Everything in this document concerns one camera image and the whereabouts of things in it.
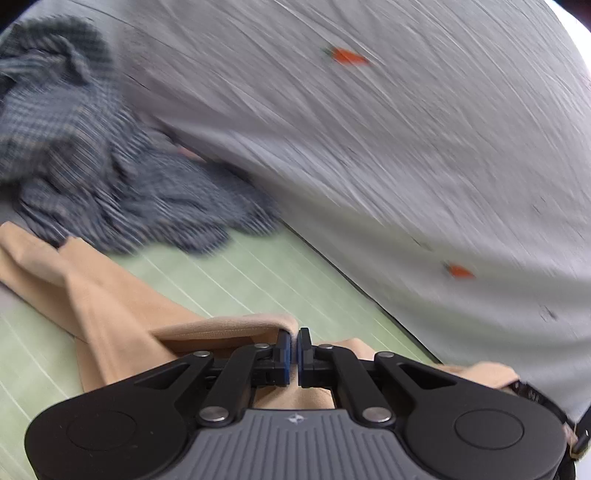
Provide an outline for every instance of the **green striped mat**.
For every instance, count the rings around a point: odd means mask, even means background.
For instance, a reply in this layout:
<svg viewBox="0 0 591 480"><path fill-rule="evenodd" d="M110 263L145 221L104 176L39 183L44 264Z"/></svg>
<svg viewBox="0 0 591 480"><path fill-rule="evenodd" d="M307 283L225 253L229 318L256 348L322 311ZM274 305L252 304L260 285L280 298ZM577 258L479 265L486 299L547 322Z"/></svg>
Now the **green striped mat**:
<svg viewBox="0 0 591 480"><path fill-rule="evenodd" d="M426 355L329 263L287 229L267 238L233 234L211 257L153 245L114 261L204 316L288 313L315 343L361 338L375 350ZM33 480L22 445L41 410L82 392L73 339L18 304L0 317L0 480Z"/></svg>

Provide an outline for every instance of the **gray gripper base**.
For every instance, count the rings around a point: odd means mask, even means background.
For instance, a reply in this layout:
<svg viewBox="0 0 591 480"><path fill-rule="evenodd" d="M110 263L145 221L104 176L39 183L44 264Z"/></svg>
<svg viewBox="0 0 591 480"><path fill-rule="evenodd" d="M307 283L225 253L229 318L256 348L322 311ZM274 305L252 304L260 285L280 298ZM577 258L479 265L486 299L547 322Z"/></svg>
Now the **gray gripper base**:
<svg viewBox="0 0 591 480"><path fill-rule="evenodd" d="M345 410L247 410L237 424L202 431L158 480L433 480L390 431Z"/></svg>

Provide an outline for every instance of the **bed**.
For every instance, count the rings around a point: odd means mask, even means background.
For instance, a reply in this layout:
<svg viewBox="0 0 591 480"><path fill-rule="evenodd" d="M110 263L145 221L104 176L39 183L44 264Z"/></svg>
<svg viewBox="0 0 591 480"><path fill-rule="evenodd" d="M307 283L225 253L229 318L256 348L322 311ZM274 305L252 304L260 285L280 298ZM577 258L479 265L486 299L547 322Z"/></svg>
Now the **bed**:
<svg viewBox="0 0 591 480"><path fill-rule="evenodd" d="M99 22L143 120L255 175L440 360L501 361L586 408L589 75L546 3L46 0L30 14L43 12Z"/></svg>

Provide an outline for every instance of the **blue checkered fabric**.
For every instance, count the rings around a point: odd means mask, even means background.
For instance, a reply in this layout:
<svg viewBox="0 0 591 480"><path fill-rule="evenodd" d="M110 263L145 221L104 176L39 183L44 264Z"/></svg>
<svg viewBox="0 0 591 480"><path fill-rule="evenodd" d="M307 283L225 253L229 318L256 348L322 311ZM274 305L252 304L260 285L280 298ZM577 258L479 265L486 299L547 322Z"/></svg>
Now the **blue checkered fabric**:
<svg viewBox="0 0 591 480"><path fill-rule="evenodd" d="M207 252L227 228L270 233L274 203L220 164L156 149L126 108L108 46L74 17L13 26L0 45L0 188L53 245L148 242Z"/></svg>

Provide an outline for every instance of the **beige cloth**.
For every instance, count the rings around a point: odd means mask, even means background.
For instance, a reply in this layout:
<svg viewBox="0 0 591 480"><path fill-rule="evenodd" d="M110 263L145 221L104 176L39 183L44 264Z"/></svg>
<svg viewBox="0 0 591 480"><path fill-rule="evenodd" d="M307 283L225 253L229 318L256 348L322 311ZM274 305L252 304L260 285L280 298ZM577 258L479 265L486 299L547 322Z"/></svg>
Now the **beige cloth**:
<svg viewBox="0 0 591 480"><path fill-rule="evenodd" d="M69 238L55 249L10 222L0 226L0 281L76 338L85 391L198 349L227 356L247 343L275 343L281 329L293 339L298 331L297 321L286 315L201 317L157 293L80 238ZM359 339L335 344L351 348L359 358L372 359L375 353ZM517 379L511 368L499 364L442 368L493 388ZM334 406L328 391L297 388L296 381L286 388L260 389L255 405Z"/></svg>

